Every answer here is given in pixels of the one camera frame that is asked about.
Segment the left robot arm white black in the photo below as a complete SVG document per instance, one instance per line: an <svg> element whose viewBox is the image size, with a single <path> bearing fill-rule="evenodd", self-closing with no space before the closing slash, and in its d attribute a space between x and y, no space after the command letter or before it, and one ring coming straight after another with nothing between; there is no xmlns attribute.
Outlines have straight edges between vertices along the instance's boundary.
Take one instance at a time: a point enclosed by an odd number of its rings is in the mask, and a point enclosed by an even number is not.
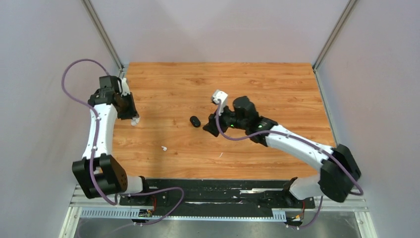
<svg viewBox="0 0 420 238"><path fill-rule="evenodd" d="M104 195L132 193L140 205L148 204L152 192L143 177L127 175L112 155L113 131L117 119L136 126L140 116L126 78L102 76L100 87L88 100L91 125L82 159L72 164L72 172L88 199Z"/></svg>

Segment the white earbud charging case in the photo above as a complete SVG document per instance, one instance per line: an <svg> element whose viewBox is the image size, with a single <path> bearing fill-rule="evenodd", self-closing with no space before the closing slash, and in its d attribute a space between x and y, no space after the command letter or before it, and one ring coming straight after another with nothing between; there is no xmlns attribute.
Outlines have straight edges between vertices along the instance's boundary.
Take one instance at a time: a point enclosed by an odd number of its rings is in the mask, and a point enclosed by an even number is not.
<svg viewBox="0 0 420 238"><path fill-rule="evenodd" d="M138 123L140 122L140 118L139 117L133 117L130 121L132 126L136 126Z"/></svg>

